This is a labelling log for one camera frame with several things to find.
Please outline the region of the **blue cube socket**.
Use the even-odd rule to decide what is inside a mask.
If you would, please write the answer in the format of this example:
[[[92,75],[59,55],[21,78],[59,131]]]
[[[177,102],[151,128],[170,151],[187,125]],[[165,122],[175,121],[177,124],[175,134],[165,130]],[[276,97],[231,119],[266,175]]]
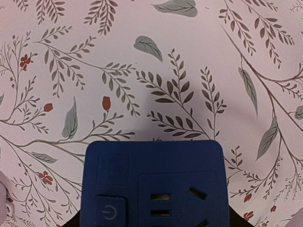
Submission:
[[[223,150],[213,140],[95,141],[86,150],[82,227],[227,227]]]

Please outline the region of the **white power strip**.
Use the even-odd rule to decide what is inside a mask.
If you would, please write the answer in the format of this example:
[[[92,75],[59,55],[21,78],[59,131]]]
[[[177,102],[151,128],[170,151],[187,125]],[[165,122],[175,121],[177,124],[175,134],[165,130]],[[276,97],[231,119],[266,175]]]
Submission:
[[[0,172],[0,224],[3,224],[7,217],[12,217],[14,205],[8,200],[7,177]]]

